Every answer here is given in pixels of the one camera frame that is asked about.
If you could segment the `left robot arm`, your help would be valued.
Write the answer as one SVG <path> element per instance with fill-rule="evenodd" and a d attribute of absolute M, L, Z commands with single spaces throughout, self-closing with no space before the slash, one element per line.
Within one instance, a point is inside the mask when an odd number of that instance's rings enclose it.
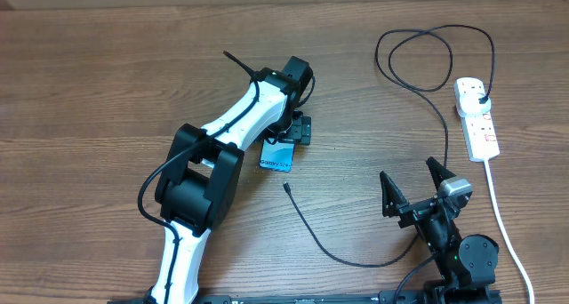
<path fill-rule="evenodd" d="M 218 119 L 175 134 L 165 162 L 149 176 L 164 227 L 156 284 L 144 303 L 192 303 L 209 235 L 225 219 L 236 195 L 244 152 L 262 145 L 260 166 L 288 172 L 294 149 L 308 145 L 311 119 L 299 110 L 314 88 L 310 65 L 292 56 L 282 70 L 243 67 L 250 82 L 243 98 Z"/>

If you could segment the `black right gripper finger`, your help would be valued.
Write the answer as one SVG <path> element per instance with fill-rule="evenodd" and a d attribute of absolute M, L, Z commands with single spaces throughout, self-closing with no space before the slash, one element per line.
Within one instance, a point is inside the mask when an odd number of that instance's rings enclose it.
<path fill-rule="evenodd" d="M 409 202 L 395 182 L 385 173 L 380 173 L 382 192 L 382 215 L 394 217 L 400 214 L 399 209 L 405 208 Z"/>
<path fill-rule="evenodd" d="M 440 164 L 433 156 L 426 160 L 435 189 L 439 189 L 443 181 L 455 177 L 455 174 Z"/>

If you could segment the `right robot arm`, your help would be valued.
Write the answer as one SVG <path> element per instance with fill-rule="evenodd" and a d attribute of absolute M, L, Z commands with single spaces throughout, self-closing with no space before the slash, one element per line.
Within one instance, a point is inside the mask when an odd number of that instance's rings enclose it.
<path fill-rule="evenodd" d="M 454 223 L 471 198 L 471 183 L 434 157 L 426 165 L 436 192 L 414 204 L 385 172 L 380 173 L 382 215 L 398 217 L 400 228 L 413 226 L 430 256 L 409 272 L 394 291 L 379 292 L 379 302 L 500 303 L 500 293 L 490 289 L 496 280 L 499 245 L 486 235 L 463 237 Z M 437 266 L 440 278 L 425 282 L 420 290 L 404 291 L 411 277 L 431 262 Z"/>

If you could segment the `Samsung Galaxy smartphone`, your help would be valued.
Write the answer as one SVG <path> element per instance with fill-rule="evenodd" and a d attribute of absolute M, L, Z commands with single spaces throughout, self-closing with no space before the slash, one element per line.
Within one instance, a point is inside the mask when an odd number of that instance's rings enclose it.
<path fill-rule="evenodd" d="M 274 142 L 266 139 L 262 142 L 260 167 L 277 172 L 290 172 L 293 168 L 293 143 Z"/>

